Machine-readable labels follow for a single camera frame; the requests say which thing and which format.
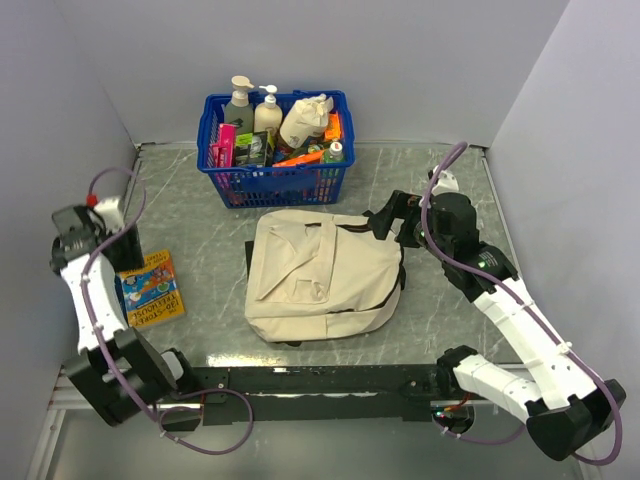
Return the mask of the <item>yellow treehouse children's book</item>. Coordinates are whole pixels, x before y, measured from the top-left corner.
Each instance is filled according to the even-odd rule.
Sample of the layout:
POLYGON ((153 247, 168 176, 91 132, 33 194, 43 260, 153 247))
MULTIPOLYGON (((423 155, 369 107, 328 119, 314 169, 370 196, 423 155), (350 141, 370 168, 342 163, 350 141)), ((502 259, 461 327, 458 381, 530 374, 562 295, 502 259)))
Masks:
POLYGON ((125 319, 136 329, 163 324, 186 313, 170 251, 160 250, 144 259, 142 268, 118 274, 125 319))

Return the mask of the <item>beige canvas backpack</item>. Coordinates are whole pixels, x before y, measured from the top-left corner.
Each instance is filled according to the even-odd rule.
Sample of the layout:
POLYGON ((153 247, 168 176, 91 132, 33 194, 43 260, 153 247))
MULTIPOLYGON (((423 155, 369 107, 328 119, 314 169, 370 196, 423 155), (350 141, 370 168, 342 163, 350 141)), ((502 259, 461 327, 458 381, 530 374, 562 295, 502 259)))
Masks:
POLYGON ((245 318, 270 343, 365 334, 393 316, 403 249, 364 216, 284 209, 257 222, 245 318))

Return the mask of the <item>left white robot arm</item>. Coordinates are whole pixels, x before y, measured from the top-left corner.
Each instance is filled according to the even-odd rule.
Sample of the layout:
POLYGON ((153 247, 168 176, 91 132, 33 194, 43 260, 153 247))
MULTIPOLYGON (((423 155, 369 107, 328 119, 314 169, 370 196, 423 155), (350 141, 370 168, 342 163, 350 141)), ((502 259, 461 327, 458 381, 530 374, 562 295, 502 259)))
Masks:
POLYGON ((50 267, 69 288, 78 321, 77 353, 63 364, 67 378, 110 426, 137 414, 141 403, 192 398, 198 378, 184 355, 157 351, 125 318, 118 276, 142 266, 143 255, 121 198, 90 198, 54 212, 52 221, 58 235, 50 267))

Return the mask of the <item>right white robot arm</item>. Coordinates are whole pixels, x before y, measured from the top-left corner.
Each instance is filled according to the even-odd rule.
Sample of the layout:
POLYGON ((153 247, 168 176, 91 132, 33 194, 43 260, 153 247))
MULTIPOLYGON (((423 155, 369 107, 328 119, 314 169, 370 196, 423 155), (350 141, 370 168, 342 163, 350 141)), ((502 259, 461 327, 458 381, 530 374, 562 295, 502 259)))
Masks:
POLYGON ((381 210, 365 216, 379 240, 400 220, 397 242, 439 258, 449 283, 498 328, 529 373, 520 377, 471 347, 456 347, 438 360, 436 384, 444 396, 467 392, 492 401, 522 422, 537 447, 556 461, 575 456, 613 427, 612 451, 601 462, 617 458, 624 388, 594 373, 561 339, 507 256, 481 240, 468 197, 447 192, 424 200, 396 190, 381 210))

